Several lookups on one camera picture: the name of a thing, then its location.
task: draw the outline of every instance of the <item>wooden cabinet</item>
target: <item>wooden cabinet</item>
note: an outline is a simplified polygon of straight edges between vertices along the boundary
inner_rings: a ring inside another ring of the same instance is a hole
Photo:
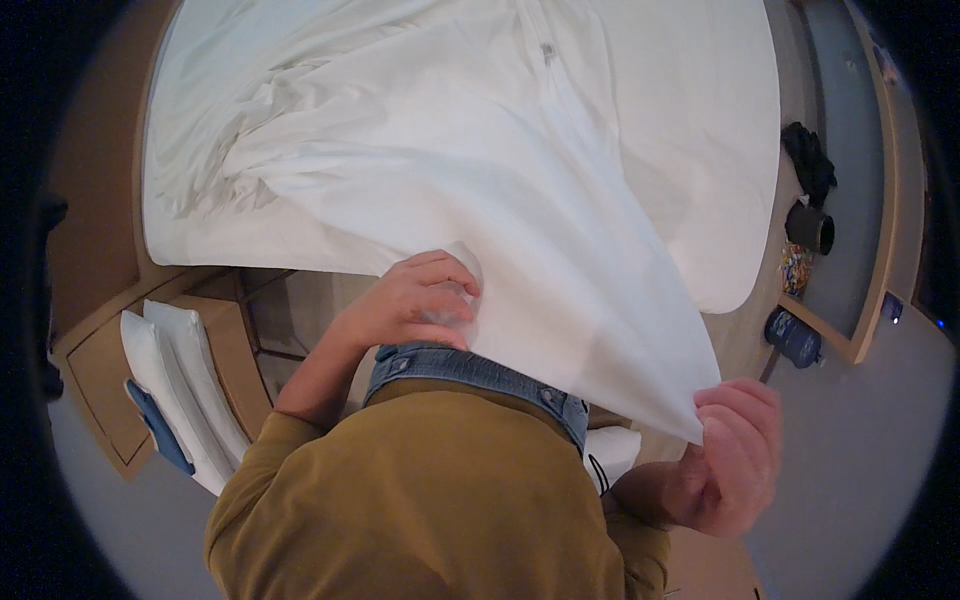
[[[144,283],[134,285],[83,319],[54,346],[70,395],[104,454],[125,479],[132,478],[154,451],[139,411],[123,391],[123,382],[132,374],[120,337],[120,313],[142,314],[144,299],[200,313],[221,386],[251,440],[272,410],[238,302],[187,295],[225,277],[233,277],[230,269],[195,267],[155,289]]]

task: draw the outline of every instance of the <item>black cloth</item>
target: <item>black cloth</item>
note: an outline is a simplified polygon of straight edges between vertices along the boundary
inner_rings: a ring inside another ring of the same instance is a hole
[[[783,128],[780,141],[793,160],[800,187],[810,197],[810,205],[822,210],[827,193],[837,185],[837,178],[833,174],[833,163],[824,154],[820,138],[798,121]]]

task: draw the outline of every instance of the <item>drawer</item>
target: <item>drawer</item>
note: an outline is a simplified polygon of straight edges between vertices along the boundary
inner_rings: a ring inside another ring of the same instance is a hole
[[[116,458],[129,466],[140,447],[149,444],[150,433],[123,390],[123,382],[133,375],[120,342],[120,315],[70,352],[67,364],[77,387],[76,400],[85,405]]]

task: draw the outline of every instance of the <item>wrinkled fabric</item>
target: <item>wrinkled fabric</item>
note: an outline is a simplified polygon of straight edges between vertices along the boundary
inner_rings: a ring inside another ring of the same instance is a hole
[[[567,64],[596,84],[574,85]],[[463,242],[485,279],[472,351],[700,442],[692,396],[719,371],[626,184],[615,115],[586,4],[238,3],[164,58],[145,218],[292,205],[319,238],[310,254],[241,264],[364,275]],[[296,239],[249,243],[291,256]]]

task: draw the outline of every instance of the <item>hand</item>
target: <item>hand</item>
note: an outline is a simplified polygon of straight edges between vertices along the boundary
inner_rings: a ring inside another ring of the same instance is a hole
[[[374,286],[348,306],[331,325],[356,348],[366,350],[381,344],[438,342],[467,349],[458,331],[423,320],[424,311],[449,312],[473,321],[473,312],[456,292],[431,287],[445,281],[464,286],[471,296],[480,296],[480,287],[467,267],[449,252],[423,252],[390,268]]]
[[[703,447],[691,444],[663,480],[662,506],[678,524],[716,537],[746,533],[774,498],[782,449],[780,396],[753,379],[694,396]]]

